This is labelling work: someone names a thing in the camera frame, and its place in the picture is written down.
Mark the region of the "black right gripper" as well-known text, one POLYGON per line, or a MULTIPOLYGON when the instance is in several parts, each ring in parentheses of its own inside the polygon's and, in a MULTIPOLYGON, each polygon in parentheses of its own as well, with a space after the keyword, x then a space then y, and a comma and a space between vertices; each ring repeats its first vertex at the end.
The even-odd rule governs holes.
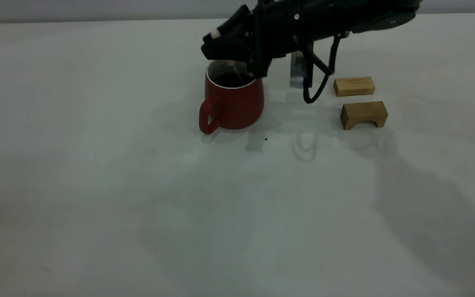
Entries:
POLYGON ((242 5, 203 37, 200 50, 208 60, 245 63, 248 75, 267 76, 273 59, 300 51, 318 40, 317 0, 259 0, 242 5))

